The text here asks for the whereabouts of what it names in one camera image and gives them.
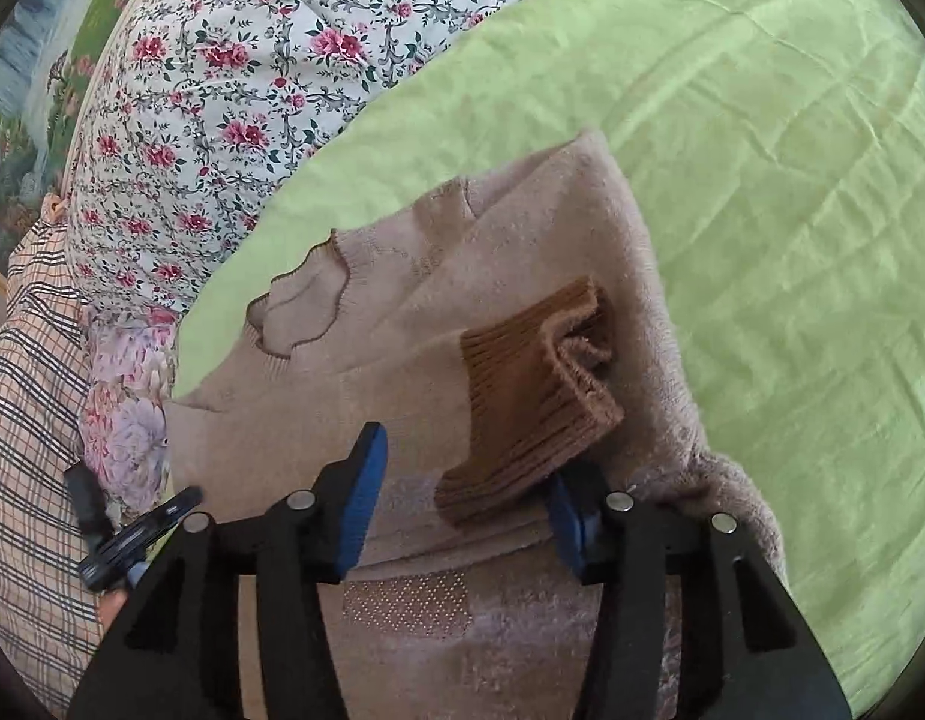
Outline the person's left hand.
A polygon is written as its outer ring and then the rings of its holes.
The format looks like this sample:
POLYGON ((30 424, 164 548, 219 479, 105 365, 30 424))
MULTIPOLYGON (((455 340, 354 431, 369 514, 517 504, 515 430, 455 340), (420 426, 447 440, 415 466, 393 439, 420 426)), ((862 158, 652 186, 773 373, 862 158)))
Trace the person's left hand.
POLYGON ((108 632, 115 622, 116 616, 122 610, 129 600, 129 592, 126 589, 108 590, 100 595, 98 599, 98 619, 104 632, 108 632))

